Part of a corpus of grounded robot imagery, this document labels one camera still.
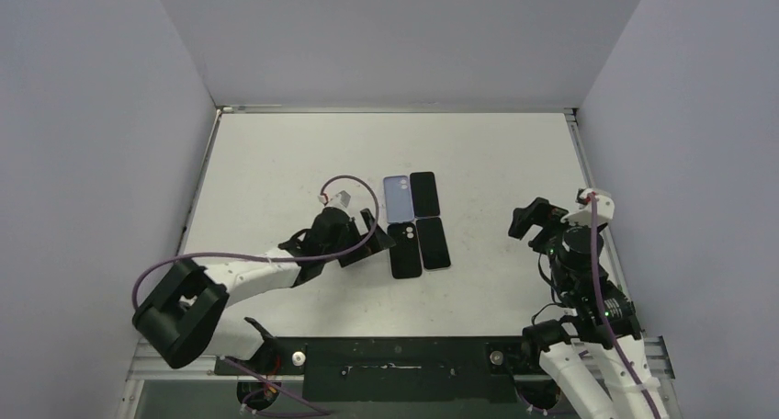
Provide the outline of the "clear lilac phone case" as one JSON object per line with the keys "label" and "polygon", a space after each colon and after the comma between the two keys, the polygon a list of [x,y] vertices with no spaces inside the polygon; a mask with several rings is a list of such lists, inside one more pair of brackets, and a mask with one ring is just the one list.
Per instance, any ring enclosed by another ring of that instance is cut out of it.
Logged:
{"label": "clear lilac phone case", "polygon": [[405,223],[415,218],[408,176],[386,176],[383,178],[387,222]]}

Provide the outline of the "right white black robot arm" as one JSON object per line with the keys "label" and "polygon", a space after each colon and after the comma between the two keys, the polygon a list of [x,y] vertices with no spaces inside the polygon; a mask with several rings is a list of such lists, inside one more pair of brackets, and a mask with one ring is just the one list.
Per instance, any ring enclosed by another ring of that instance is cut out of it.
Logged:
{"label": "right white black robot arm", "polygon": [[538,227],[528,245],[547,259],[541,276],[565,312],[526,326],[521,363],[550,376],[581,418],[666,418],[635,305],[600,263],[615,202],[594,188],[579,190],[576,202],[567,210],[535,198],[513,211],[509,236]]}

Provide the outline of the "black phone case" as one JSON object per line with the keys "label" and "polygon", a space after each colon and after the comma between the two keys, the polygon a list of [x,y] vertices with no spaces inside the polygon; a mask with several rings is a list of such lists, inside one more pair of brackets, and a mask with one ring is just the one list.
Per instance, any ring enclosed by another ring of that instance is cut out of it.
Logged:
{"label": "black phone case", "polygon": [[416,227],[412,222],[392,223],[387,234],[394,241],[389,250],[390,271],[395,279],[420,277],[423,265]]}

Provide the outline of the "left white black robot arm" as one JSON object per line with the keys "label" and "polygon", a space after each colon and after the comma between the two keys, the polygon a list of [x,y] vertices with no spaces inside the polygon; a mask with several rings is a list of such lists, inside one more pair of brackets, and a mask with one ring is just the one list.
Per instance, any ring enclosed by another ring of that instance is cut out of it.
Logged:
{"label": "left white black robot arm", "polygon": [[275,337],[231,306],[271,290],[300,287],[332,261],[347,267],[395,246],[369,209],[360,214],[365,234],[346,211],[326,207],[309,228],[268,251],[264,261],[203,266],[193,257],[177,259],[136,304],[132,324],[170,368],[206,355],[238,358],[251,373],[263,373],[273,364]]}

